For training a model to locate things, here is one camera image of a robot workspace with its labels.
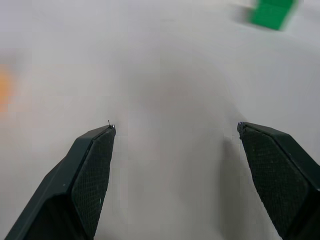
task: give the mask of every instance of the green block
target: green block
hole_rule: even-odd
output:
[[[253,12],[251,22],[270,29],[279,30],[294,5],[293,0],[262,0]]]

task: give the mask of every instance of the white surface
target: white surface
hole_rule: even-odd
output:
[[[19,60],[1,119],[0,238],[74,139],[110,120],[95,239],[280,239],[237,122],[291,133],[319,163],[320,6],[305,1],[276,32],[241,22],[239,2],[2,1],[15,27],[0,21],[0,49]]]

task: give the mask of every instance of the blurry orange block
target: blurry orange block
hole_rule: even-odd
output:
[[[0,66],[0,112],[8,111],[9,97],[11,96],[11,76]]]

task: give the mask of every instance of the orange object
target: orange object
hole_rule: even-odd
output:
[[[0,113],[8,111],[11,84],[11,76],[3,67],[0,67]]]

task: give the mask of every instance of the green cube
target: green cube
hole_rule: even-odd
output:
[[[251,22],[270,29],[279,30],[285,23],[295,0],[260,0]]]

